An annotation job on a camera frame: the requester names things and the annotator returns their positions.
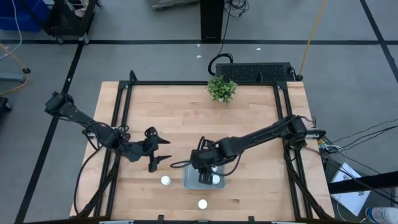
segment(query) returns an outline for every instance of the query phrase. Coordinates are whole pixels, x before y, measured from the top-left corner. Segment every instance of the concrete floor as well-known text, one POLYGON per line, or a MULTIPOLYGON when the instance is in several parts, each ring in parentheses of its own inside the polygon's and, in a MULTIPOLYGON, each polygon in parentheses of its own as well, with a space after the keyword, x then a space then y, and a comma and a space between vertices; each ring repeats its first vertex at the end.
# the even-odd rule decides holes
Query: concrete floor
MULTIPOLYGON (((398 2, 366 2, 384 39, 398 40, 396 23, 392 22, 398 2)), ((321 1, 315 0, 250 3, 251 9, 241 18, 230 19, 227 39, 306 40, 321 5, 321 1)), ((43 32, 23 33, 23 37, 50 38, 43 32)), ((17 38, 15 32, 0 30, 0 42, 17 38)), ((199 5, 158 12, 145 0, 103 0, 90 29, 93 40, 199 38, 199 5)), ((361 3, 345 0, 328 1, 314 39, 377 40, 361 3)), ((0 123, 1 223, 15 220, 51 120, 43 112, 44 103, 53 91, 62 89, 76 48, 72 44, 24 44, 16 52, 32 73, 25 88, 7 96, 14 109, 0 123)), ((398 46, 388 48, 398 58, 398 46)), ((69 94, 81 110, 93 115, 101 82, 125 80, 132 69, 140 80, 208 80, 208 62, 219 49, 217 44, 90 44, 83 48, 69 94)), ((223 52, 232 53, 235 62, 290 62, 298 70, 304 49, 304 45, 231 44, 225 45, 223 52)), ((0 72, 20 73, 21 69, 7 58, 0 61, 0 72)), ((397 118, 397 80, 379 45, 313 45, 303 74, 311 113, 331 140, 397 118)), ((1 82, 0 92, 16 85, 1 82)), ((86 146, 80 131, 75 124, 59 122, 26 222, 68 217, 86 146)), ((393 138, 397 135, 397 130, 386 132, 346 154, 379 172, 397 170, 393 138)), ((373 174, 357 164, 350 165, 362 173, 373 174)), ((366 204, 386 205, 389 203, 374 194, 366 204)), ((340 210, 350 220, 363 217, 340 210)))

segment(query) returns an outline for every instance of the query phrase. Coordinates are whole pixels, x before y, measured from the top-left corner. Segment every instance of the yellow cable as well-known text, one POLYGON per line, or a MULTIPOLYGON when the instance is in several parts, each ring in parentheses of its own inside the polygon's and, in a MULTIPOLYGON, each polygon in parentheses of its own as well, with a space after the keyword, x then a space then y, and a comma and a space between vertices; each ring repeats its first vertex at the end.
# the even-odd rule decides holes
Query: yellow cable
MULTIPOLYGON (((10 51, 8 51, 7 48, 5 48, 5 47, 3 46, 3 44, 0 43, 0 47, 3 48, 3 50, 5 50, 9 55, 11 55, 23 68, 27 68, 27 67, 26 67, 14 54, 12 54, 10 51)), ((18 90, 18 89, 24 87, 24 86, 27 84, 27 81, 28 81, 28 80, 29 80, 29 75, 26 74, 26 79, 25 79, 25 81, 24 81, 21 85, 19 85, 19 86, 13 88, 13 89, 11 89, 11 90, 5 91, 4 93, 0 93, 0 96, 4 96, 4 95, 6 95, 6 94, 8 94, 8 93, 12 93, 13 91, 16 91, 16 90, 18 90)))
POLYGON ((323 0, 321 9, 319 10, 319 13, 318 13, 318 17, 317 17, 317 19, 315 21, 315 24, 313 25, 310 38, 308 39, 307 46, 305 47, 303 62, 301 63, 301 68, 300 68, 299 75, 303 75, 302 72, 303 72, 303 68, 304 68, 304 65, 305 65, 305 58, 307 57, 308 48, 310 46, 310 43, 311 43, 311 40, 312 40, 312 36, 313 36, 313 34, 315 33, 315 31, 316 31, 316 29, 318 27, 318 23, 319 23, 319 20, 321 19, 321 16, 322 16, 322 13, 323 13, 323 9, 325 8, 325 5, 326 5, 326 0, 323 0))
POLYGON ((26 68, 26 66, 14 54, 8 51, 3 44, 0 44, 0 47, 3 48, 3 50, 5 50, 9 55, 11 55, 22 66, 22 68, 26 68))
POLYGON ((18 90, 18 89, 24 87, 24 86, 26 85, 26 83, 27 83, 28 80, 29 80, 29 75, 26 74, 26 79, 25 79, 25 82, 24 82, 24 83, 22 83, 21 85, 19 85, 19 86, 13 88, 13 89, 11 89, 11 90, 5 91, 4 93, 0 93, 0 96, 4 96, 5 94, 12 93, 13 91, 16 91, 16 90, 18 90))

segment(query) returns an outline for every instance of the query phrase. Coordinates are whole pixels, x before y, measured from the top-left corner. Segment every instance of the blue bin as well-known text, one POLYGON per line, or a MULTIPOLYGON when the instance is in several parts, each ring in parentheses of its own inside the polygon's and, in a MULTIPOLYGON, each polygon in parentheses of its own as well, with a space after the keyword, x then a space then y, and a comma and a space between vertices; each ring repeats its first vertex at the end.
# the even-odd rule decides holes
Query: blue bin
MULTIPOLYGON (((46 24, 50 9, 43 2, 43 0, 22 0, 29 9, 46 24)), ((40 24, 30 16, 28 12, 19 4, 19 0, 14 0, 17 9, 17 20, 21 31, 38 32, 41 30, 40 24)), ((14 7, 11 0, 0 0, 0 29, 4 30, 18 30, 14 18, 14 7)))

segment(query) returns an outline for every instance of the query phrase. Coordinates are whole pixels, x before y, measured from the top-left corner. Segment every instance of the metal tray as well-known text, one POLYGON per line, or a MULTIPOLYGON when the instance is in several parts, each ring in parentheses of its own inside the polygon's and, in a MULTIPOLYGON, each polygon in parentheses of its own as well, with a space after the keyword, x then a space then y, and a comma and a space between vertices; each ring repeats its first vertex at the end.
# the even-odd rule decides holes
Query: metal tray
MULTIPOLYGON (((217 167, 217 172, 220 174, 224 173, 224 166, 217 167)), ((189 190, 221 190, 226 186, 225 177, 220 177, 218 184, 202 184, 199 183, 199 172, 195 170, 192 165, 184 167, 184 173, 182 177, 182 185, 185 189, 189 190)))

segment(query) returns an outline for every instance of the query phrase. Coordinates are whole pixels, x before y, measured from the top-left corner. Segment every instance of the green plant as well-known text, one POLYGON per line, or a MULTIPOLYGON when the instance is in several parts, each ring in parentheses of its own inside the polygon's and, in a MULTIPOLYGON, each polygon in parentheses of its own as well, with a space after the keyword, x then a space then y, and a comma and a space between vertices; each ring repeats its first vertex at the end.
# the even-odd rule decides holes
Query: green plant
POLYGON ((207 84, 207 91, 213 97, 213 101, 219 101, 229 103, 232 98, 232 94, 235 94, 237 84, 233 81, 226 82, 224 78, 214 77, 207 84))

